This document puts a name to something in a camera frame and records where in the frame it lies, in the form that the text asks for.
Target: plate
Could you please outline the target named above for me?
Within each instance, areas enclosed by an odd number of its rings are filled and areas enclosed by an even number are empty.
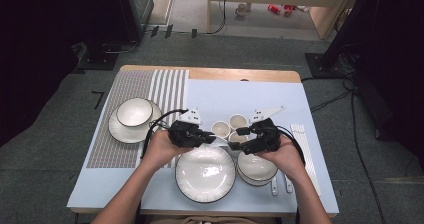
[[[159,107],[152,101],[153,113],[150,118],[143,124],[138,126],[125,126],[119,122],[116,112],[118,108],[113,110],[109,118],[109,132],[118,141],[124,143],[136,143],[143,141],[146,138],[147,132],[149,131],[149,123],[153,120],[161,117],[162,112]]]
[[[189,199],[208,203],[223,198],[233,187],[236,170],[231,156],[220,147],[204,145],[178,159],[175,178]]]
[[[146,123],[153,113],[149,100],[133,98],[122,103],[116,111],[116,117],[125,126],[138,126]]]

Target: person's left hand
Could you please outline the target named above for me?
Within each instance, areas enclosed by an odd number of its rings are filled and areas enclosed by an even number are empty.
[[[193,148],[180,148],[172,144],[169,140],[168,131],[158,130],[152,135],[152,139],[147,146],[143,162],[152,165],[155,170],[159,170],[177,155],[193,150]]]

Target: white striped mat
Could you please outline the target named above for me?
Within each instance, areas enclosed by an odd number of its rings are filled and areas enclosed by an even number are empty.
[[[184,86],[188,70],[122,70],[118,72],[104,107],[100,128],[95,137],[87,168],[133,168],[137,163],[139,143],[122,143],[109,133],[109,117],[128,99],[140,97],[153,101],[162,114],[184,108]],[[177,114],[165,118],[170,125]]]
[[[306,139],[305,127],[303,125],[292,124],[290,125],[292,133],[296,141],[299,143],[303,151],[303,156],[306,161],[306,172],[311,178],[312,184],[314,184],[315,190],[317,191],[318,196],[321,196],[321,190],[318,185],[317,174],[315,172],[314,163],[312,162],[311,151],[309,150],[309,143]]]

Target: hand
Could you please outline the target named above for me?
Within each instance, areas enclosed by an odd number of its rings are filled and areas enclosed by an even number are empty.
[[[193,148],[180,148],[169,140],[168,131],[156,131],[147,146],[143,162],[151,165],[154,170],[159,170],[177,155],[193,150]]]
[[[306,173],[305,166],[291,140],[280,135],[280,148],[275,152],[258,152],[257,156],[273,162],[290,180]]]

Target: red object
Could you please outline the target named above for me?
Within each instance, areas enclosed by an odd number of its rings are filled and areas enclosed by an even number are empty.
[[[281,9],[280,8],[278,8],[278,7],[276,7],[276,6],[272,5],[272,4],[269,4],[268,5],[268,10],[274,12],[277,15],[280,15],[280,12],[281,12]]]
[[[292,13],[292,11],[296,8],[296,6],[292,6],[292,5],[284,5],[284,16],[290,16],[290,14]]]

